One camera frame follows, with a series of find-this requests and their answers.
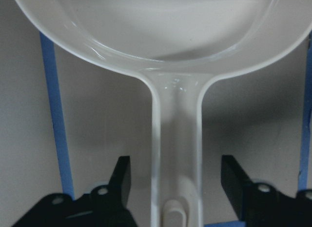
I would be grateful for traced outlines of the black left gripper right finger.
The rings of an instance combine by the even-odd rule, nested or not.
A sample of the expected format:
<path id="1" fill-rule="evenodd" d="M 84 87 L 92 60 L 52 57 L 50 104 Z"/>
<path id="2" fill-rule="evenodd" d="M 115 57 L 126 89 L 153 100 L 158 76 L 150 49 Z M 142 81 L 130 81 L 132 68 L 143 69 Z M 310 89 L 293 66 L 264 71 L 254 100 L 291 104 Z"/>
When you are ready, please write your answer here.
<path id="1" fill-rule="evenodd" d="M 221 158 L 221 185 L 236 216 L 247 227 L 310 227 L 312 191 L 289 197 L 264 182 L 249 178 L 232 155 Z"/>

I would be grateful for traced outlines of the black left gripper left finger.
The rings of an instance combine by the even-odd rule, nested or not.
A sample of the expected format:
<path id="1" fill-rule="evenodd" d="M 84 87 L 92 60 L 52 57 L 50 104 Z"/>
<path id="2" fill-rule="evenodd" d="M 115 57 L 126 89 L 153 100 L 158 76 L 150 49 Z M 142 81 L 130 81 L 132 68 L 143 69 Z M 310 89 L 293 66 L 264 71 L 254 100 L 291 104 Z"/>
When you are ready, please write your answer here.
<path id="1" fill-rule="evenodd" d="M 16 227 L 135 227 L 127 209 L 131 189 L 129 156 L 120 156 L 109 183 L 73 200 L 64 193 L 40 199 L 19 220 Z"/>

